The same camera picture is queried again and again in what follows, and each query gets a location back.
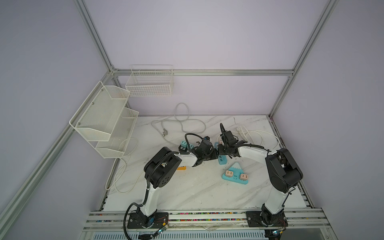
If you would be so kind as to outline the blue power strip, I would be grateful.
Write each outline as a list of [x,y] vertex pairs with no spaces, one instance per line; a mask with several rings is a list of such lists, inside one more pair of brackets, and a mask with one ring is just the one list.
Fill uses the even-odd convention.
[[219,155],[219,145],[220,142],[215,142],[214,147],[218,155],[218,163],[219,165],[226,165],[227,164],[227,157],[225,155]]

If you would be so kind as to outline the black power strip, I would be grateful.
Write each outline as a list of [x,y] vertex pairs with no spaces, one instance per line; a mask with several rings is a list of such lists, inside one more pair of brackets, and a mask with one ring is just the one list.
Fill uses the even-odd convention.
[[179,152],[180,153],[187,153],[188,152],[188,148],[183,147],[182,145],[179,145]]

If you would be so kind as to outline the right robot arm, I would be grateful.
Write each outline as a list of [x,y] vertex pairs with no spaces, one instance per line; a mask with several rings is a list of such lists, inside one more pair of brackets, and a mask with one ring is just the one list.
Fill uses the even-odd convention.
[[231,131],[223,128],[221,128],[221,139],[223,144],[219,146],[219,151],[230,158],[247,158],[266,165],[272,188],[266,202],[262,205],[257,223],[265,227],[281,223],[284,219],[284,207],[288,196],[303,178],[303,173],[290,151],[282,148],[272,153],[263,146],[239,141]]

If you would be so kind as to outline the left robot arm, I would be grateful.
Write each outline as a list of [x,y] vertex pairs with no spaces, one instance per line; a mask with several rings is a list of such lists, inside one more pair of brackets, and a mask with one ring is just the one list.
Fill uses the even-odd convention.
[[158,211],[160,189],[167,185],[179,167],[197,167],[205,161],[215,160],[219,151],[208,136],[186,133],[184,144],[178,151],[161,148],[145,165],[146,191],[142,203],[132,203],[125,212],[122,229],[163,228],[168,224],[169,213]]

